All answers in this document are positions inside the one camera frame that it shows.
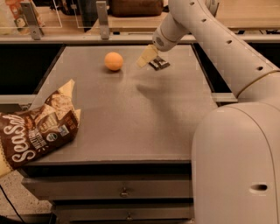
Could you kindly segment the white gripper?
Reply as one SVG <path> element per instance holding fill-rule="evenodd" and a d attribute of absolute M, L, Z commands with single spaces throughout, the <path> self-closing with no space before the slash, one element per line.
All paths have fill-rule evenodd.
<path fill-rule="evenodd" d="M 155 30 L 152 36 L 153 45 L 147 45 L 136 64 L 139 67 L 144 67 L 150 61 L 154 60 L 158 56 L 158 51 L 167 52 L 170 51 L 177 43 L 168 40 L 159 28 Z"/>

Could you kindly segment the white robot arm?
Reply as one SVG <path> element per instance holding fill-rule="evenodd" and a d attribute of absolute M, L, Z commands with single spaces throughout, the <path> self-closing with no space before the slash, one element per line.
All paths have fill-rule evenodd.
<path fill-rule="evenodd" d="M 234 102 L 210 112 L 192 140 L 196 224 L 280 224 L 280 73 L 220 23 L 204 0 L 169 0 L 145 59 L 191 33 Z"/>

